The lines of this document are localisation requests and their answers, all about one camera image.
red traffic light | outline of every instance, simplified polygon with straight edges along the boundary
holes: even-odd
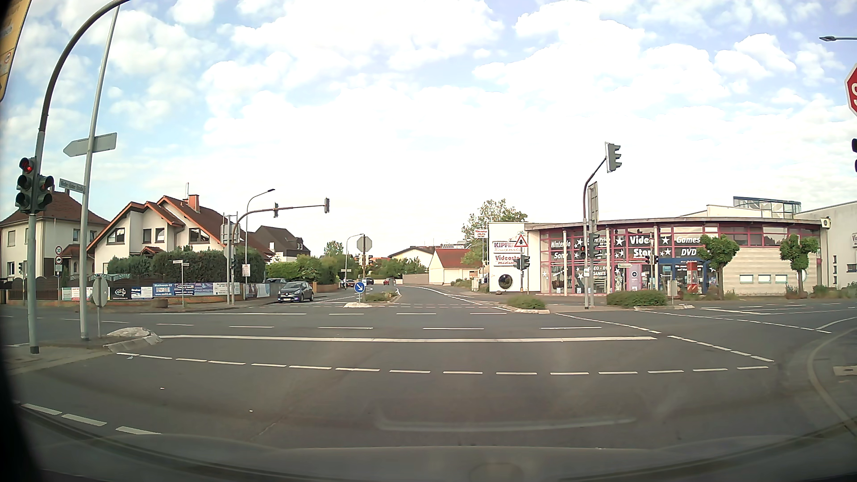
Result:
[[[30,172],[33,172],[33,164],[30,163],[30,159],[28,159],[26,157],[21,158],[21,162],[18,163],[18,166],[21,168],[22,171],[24,171],[25,174],[29,174]]]

lamp post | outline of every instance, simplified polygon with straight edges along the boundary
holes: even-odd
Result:
[[[255,198],[257,198],[263,194],[267,194],[273,190],[274,190],[274,188],[271,188],[265,192],[261,192],[255,196],[251,197],[250,200],[247,201],[247,211],[250,210],[250,201],[253,201]],[[250,218],[247,218],[247,220],[244,221],[244,264],[247,264],[247,248],[248,248],[248,241],[250,239],[249,230],[250,230]],[[247,278],[248,278],[247,276],[244,276],[244,284],[245,285],[248,283]]]

car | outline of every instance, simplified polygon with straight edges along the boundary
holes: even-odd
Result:
[[[289,281],[277,294],[277,303],[313,300],[313,287],[306,281]]]

asphalt road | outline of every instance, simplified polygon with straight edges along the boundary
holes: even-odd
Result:
[[[15,376],[16,396],[96,435],[289,449],[658,449],[803,436],[857,415],[857,377],[835,368],[857,365],[852,300],[535,315],[448,288],[399,290],[370,309],[329,297],[111,314],[164,342]],[[45,311],[44,324],[63,326],[58,316]],[[19,340],[16,319],[3,324]]]

red roof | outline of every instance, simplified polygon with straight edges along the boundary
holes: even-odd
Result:
[[[440,265],[444,268],[479,268],[479,264],[464,264],[461,258],[470,250],[461,248],[437,248],[434,253],[440,259]]]

